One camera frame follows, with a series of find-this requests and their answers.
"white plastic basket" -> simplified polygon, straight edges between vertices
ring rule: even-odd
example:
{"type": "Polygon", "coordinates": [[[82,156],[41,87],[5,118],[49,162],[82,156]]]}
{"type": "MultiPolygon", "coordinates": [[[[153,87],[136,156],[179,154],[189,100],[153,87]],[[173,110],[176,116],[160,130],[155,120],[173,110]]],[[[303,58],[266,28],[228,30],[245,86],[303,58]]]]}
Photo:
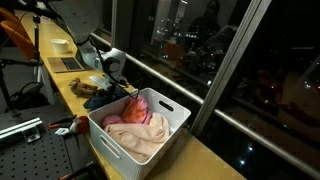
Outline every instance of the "white plastic basket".
{"type": "Polygon", "coordinates": [[[144,163],[137,162],[100,127],[100,122],[106,115],[120,114],[125,107],[125,101],[130,97],[119,99],[89,114],[93,146],[125,179],[143,179],[172,145],[179,134],[178,130],[191,114],[188,109],[153,89],[143,89],[139,95],[147,101],[150,110],[163,115],[170,126],[170,136],[167,141],[144,163]]]}

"glass window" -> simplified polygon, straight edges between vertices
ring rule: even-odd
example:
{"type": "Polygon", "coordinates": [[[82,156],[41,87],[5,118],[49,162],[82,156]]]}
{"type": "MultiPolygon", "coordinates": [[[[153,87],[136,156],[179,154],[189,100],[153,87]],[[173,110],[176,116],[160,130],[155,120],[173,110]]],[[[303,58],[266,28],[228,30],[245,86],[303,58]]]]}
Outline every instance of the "glass window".
{"type": "MultiPolygon", "coordinates": [[[[311,179],[306,173],[300,171],[224,120],[214,116],[211,120],[214,123],[210,126],[210,133],[205,136],[203,143],[245,178],[259,180],[311,179]]],[[[276,132],[279,131],[269,124],[259,123],[260,126],[258,127],[252,121],[250,122],[252,128],[268,128],[276,132]]],[[[271,133],[269,135],[275,138],[275,134],[271,133]]]]}
{"type": "Polygon", "coordinates": [[[249,0],[135,0],[127,53],[204,98],[249,0]]]}
{"type": "Polygon", "coordinates": [[[111,25],[112,25],[112,2],[113,0],[94,0],[99,18],[100,25],[94,32],[101,38],[111,43],[111,25]]]}
{"type": "Polygon", "coordinates": [[[319,7],[312,0],[272,1],[218,107],[318,172],[319,7]]]}

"wooden desk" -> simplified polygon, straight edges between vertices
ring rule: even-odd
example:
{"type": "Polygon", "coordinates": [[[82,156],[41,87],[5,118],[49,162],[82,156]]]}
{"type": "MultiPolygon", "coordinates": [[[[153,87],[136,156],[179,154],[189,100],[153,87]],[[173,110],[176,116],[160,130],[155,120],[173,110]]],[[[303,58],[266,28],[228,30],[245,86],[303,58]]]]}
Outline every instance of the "wooden desk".
{"type": "MultiPolygon", "coordinates": [[[[22,24],[28,32],[31,39],[34,37],[32,13],[27,14],[22,24]]],[[[70,39],[60,27],[54,22],[41,19],[39,25],[40,34],[40,53],[45,65],[49,67],[47,57],[61,56],[55,54],[50,44],[50,39],[63,38],[70,39]]],[[[64,56],[74,55],[76,46],[70,43],[70,53],[64,56]]],[[[54,83],[58,87],[62,97],[68,105],[70,111],[77,115],[87,115],[88,111],[83,108],[83,103],[87,100],[77,98],[68,86],[69,82],[78,77],[85,83],[92,84],[89,80],[91,75],[102,75],[97,70],[84,72],[60,73],[55,74],[48,68],[48,72],[54,83]]],[[[91,145],[98,161],[103,167],[109,179],[123,179],[123,177],[105,160],[99,152],[91,145]]],[[[154,169],[149,173],[146,179],[244,179],[237,171],[231,168],[226,162],[204,146],[200,141],[194,138],[189,132],[183,130],[181,136],[172,145],[168,152],[158,162],[154,169]]]]}

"black bag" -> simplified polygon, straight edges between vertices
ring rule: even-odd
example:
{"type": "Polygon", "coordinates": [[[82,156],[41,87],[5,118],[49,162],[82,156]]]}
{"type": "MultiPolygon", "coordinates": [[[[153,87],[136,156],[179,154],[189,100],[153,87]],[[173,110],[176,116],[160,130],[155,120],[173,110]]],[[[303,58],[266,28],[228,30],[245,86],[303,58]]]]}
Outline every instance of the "black bag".
{"type": "Polygon", "coordinates": [[[11,95],[11,102],[15,109],[29,109],[49,105],[47,98],[40,93],[43,86],[41,82],[29,82],[20,91],[11,95]]]}

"pink towel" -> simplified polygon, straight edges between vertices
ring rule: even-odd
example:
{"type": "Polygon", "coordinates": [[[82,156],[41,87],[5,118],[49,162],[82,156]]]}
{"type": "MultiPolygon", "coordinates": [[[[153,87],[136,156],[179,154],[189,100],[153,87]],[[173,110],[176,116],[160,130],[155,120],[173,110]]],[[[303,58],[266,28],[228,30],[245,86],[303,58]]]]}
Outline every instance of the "pink towel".
{"type": "Polygon", "coordinates": [[[106,117],[101,121],[101,127],[105,128],[109,124],[123,124],[123,120],[118,115],[106,115],[106,117]]]}
{"type": "Polygon", "coordinates": [[[164,116],[153,113],[149,125],[110,124],[104,131],[136,161],[145,162],[168,139],[169,124],[164,116]]]}
{"type": "Polygon", "coordinates": [[[128,100],[120,116],[125,123],[149,124],[152,112],[148,109],[146,100],[138,95],[137,99],[128,100]]]}

